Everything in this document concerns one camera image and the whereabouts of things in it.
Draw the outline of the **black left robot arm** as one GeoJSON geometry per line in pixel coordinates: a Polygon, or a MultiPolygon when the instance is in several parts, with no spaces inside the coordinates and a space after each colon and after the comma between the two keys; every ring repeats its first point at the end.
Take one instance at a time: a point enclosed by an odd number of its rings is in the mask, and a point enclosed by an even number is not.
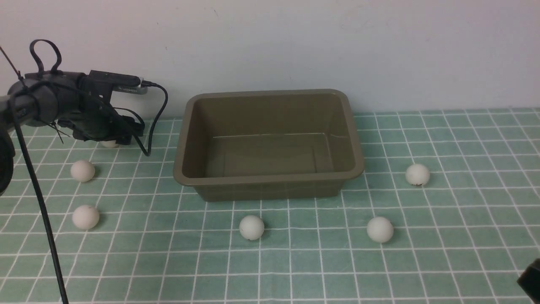
{"type": "Polygon", "coordinates": [[[110,104],[112,93],[142,95],[148,87],[140,77],[102,71],[27,73],[1,97],[1,192],[14,171],[15,147],[8,133],[16,122],[35,128],[57,123],[72,130],[76,140],[128,145],[145,125],[139,116],[119,115],[110,104]]]}

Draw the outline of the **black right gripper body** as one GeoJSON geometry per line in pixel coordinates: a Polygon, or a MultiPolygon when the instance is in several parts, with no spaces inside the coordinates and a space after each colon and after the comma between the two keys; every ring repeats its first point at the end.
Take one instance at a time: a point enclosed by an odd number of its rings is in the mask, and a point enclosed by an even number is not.
{"type": "Polygon", "coordinates": [[[532,301],[540,300],[540,259],[526,267],[517,279],[517,283],[532,301]]]}

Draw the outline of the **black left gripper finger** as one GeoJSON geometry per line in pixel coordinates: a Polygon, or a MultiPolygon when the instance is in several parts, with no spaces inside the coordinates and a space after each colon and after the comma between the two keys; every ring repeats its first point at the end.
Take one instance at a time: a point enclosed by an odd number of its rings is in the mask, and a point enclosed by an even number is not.
{"type": "Polygon", "coordinates": [[[143,121],[137,121],[131,116],[121,116],[121,119],[123,121],[121,128],[126,133],[135,136],[143,136],[143,132],[145,130],[145,123],[143,121]]]}
{"type": "Polygon", "coordinates": [[[120,146],[129,146],[132,141],[132,134],[129,132],[114,132],[111,133],[111,141],[120,146]]]}

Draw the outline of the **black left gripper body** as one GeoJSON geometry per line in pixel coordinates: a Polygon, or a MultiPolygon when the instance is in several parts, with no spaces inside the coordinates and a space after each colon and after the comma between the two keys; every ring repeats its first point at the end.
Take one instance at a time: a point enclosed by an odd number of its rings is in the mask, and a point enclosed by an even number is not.
{"type": "Polygon", "coordinates": [[[112,86],[93,80],[77,83],[77,103],[75,108],[60,115],[61,127],[73,131],[77,140],[110,141],[111,133],[124,132],[121,115],[111,105],[112,86]]]}

